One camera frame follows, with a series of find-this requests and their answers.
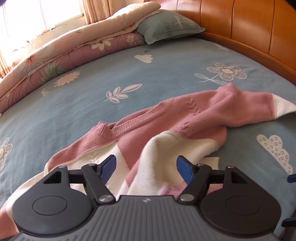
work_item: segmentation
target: pillow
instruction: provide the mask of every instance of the pillow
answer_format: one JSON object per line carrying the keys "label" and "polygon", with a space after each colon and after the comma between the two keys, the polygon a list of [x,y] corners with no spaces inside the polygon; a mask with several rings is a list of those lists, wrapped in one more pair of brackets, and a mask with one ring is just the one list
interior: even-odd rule
{"label": "pillow", "polygon": [[181,38],[198,34],[205,30],[196,22],[169,10],[159,10],[160,13],[146,18],[136,31],[145,37],[147,44],[162,39]]}

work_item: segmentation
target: curtain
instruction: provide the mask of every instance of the curtain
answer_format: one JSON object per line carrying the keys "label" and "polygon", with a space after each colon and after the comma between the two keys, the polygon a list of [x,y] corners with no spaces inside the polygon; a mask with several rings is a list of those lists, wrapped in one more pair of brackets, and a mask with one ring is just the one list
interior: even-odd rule
{"label": "curtain", "polygon": [[12,67],[8,66],[8,64],[6,63],[2,53],[0,51],[0,77],[3,78],[11,70],[12,70]]}
{"label": "curtain", "polygon": [[82,0],[87,24],[106,19],[126,6],[125,0]]}

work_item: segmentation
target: gray gripper base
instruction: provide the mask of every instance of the gray gripper base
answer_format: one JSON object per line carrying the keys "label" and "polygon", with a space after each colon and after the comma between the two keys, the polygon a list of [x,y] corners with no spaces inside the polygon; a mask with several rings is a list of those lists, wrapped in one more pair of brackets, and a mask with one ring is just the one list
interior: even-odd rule
{"label": "gray gripper base", "polygon": [[172,196],[121,196],[113,205],[100,206],[91,220],[59,237],[25,233],[14,241],[276,241],[273,234],[236,238],[209,226],[193,206],[178,204]]}

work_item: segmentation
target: wooden headboard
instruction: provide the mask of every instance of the wooden headboard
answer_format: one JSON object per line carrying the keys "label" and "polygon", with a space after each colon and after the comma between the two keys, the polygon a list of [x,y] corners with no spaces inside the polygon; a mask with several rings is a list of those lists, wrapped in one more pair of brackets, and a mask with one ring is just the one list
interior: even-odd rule
{"label": "wooden headboard", "polygon": [[296,85],[296,11],[285,0],[145,0],[194,20],[210,40]]}

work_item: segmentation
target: sweater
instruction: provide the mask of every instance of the sweater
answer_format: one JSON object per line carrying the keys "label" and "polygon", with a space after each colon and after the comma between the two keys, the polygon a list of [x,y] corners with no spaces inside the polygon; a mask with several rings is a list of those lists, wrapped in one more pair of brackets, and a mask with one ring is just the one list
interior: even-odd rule
{"label": "sweater", "polygon": [[[57,166],[80,169],[113,154],[117,166],[106,186],[117,199],[120,195],[178,196],[186,186],[176,169],[179,155],[218,169],[218,158],[205,156],[225,143],[227,127],[275,120],[291,112],[296,112],[296,105],[279,96],[238,90],[229,83],[165,100],[116,123],[99,122],[53,155],[43,172],[9,197],[0,209],[0,239],[18,233],[11,212],[14,201]],[[71,187],[84,192],[82,184]]]}

